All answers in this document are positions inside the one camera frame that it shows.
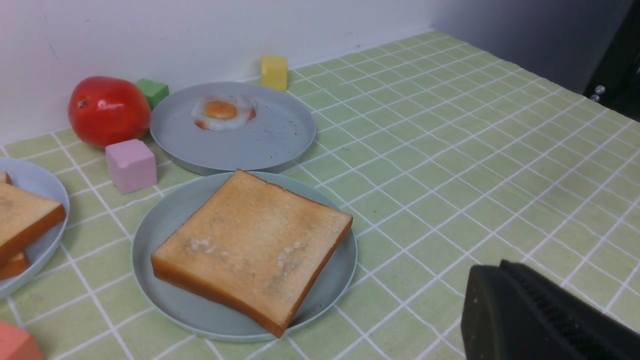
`table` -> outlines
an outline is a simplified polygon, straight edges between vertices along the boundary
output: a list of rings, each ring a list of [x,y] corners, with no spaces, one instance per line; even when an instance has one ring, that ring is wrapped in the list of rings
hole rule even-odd
[[[523,261],[640,331],[640,124],[432,31],[289,73],[317,138],[284,172],[353,214],[349,292],[280,341],[194,338],[143,298],[129,264],[146,212],[192,174],[120,195],[70,129],[4,145],[67,187],[63,246],[0,320],[65,359],[464,358],[470,266]]]

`bread slice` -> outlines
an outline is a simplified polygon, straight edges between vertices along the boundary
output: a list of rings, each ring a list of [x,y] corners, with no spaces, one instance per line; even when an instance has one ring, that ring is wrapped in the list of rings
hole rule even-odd
[[[66,216],[59,202],[0,183],[0,266]]]
[[[154,275],[282,337],[353,217],[236,170],[151,256]]]
[[[12,185],[13,181],[6,172],[0,173],[0,183]],[[24,251],[12,257],[7,264],[0,266],[0,281],[18,276],[29,268],[29,260]]]
[[[6,172],[0,172],[0,183],[12,185],[11,177]]]

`pink cube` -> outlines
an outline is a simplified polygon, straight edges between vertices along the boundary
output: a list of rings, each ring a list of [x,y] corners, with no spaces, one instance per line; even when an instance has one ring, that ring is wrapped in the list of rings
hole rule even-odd
[[[120,193],[132,193],[157,184],[156,157],[140,140],[106,147],[109,177]]]

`gray plate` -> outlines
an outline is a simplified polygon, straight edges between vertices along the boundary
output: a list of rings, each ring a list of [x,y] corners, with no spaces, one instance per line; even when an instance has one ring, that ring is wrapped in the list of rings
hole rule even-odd
[[[210,95],[249,95],[256,117],[233,131],[196,127],[191,109]],[[316,122],[290,95],[251,83],[208,83],[171,94],[153,110],[151,135],[176,164],[201,175],[260,170],[279,172],[291,166],[311,145]]]
[[[0,172],[9,173],[14,186],[58,201],[67,212],[65,221],[47,231],[24,251],[31,266],[16,277],[0,281],[0,299],[4,299],[29,282],[47,264],[60,245],[62,232],[69,219],[69,196],[54,174],[28,161],[0,158]]]
[[[206,338],[233,342],[273,339],[274,336],[245,315],[169,285],[154,277],[151,253],[199,209],[232,173],[203,177],[175,190],[156,204],[142,220],[131,252],[133,271],[142,292],[174,323]],[[326,196],[300,181],[265,172],[252,174],[331,208]],[[358,249],[353,232],[343,239],[302,302],[286,334],[309,324],[327,311],[349,286]]]

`red fruit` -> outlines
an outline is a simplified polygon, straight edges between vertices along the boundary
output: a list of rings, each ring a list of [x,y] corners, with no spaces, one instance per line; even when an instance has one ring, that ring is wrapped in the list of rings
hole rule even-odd
[[[102,149],[141,140],[151,124],[145,94],[134,83],[107,76],[82,80],[71,94],[67,112],[78,138]]]

